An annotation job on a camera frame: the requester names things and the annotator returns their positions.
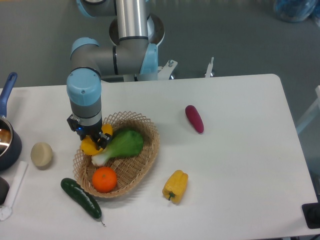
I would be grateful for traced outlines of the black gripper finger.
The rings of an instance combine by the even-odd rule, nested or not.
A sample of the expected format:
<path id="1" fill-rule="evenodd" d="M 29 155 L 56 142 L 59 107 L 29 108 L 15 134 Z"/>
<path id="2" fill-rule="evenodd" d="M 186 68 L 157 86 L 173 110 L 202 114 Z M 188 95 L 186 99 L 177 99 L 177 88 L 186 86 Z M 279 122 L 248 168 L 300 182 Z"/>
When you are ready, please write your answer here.
<path id="1" fill-rule="evenodd" d="M 70 127 L 70 129 L 73 132 L 76 132 L 81 126 L 79 125 L 79 119 L 77 117 L 75 117 L 73 114 L 71 114 L 68 118 L 67 118 L 67 123 Z"/>
<path id="2" fill-rule="evenodd" d="M 105 149 L 112 140 L 112 135 L 109 133 L 94 133 L 90 135 L 90 139 L 93 141 L 93 146 L 96 150 Z"/>

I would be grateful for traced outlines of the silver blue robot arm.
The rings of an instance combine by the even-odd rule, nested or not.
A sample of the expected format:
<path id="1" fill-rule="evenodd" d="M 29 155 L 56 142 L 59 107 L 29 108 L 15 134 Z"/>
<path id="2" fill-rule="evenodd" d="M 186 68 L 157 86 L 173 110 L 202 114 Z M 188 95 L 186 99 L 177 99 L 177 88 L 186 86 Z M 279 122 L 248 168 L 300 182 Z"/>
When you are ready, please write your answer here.
<path id="1" fill-rule="evenodd" d="M 97 150 L 111 137 L 102 131 L 102 84 L 105 76 L 144 75 L 158 72 L 158 47 L 150 41 L 147 0 L 78 0 L 88 18 L 116 16 L 119 43 L 102 47 L 92 38 L 77 39 L 71 48 L 71 72 L 66 91 L 72 114 L 67 122 L 80 139 L 89 137 Z"/>

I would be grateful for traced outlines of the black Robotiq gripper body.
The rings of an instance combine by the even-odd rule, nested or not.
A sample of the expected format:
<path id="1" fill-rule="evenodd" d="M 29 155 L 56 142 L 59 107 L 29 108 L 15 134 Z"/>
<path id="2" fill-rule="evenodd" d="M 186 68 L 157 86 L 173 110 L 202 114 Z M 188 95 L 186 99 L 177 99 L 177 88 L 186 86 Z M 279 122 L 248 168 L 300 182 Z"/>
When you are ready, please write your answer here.
<path id="1" fill-rule="evenodd" d="M 102 120 L 90 126 L 81 125 L 78 121 L 74 121 L 74 130 L 79 136 L 80 140 L 84 140 L 86 136 L 89 136 L 92 141 L 99 141 L 102 132 Z"/>

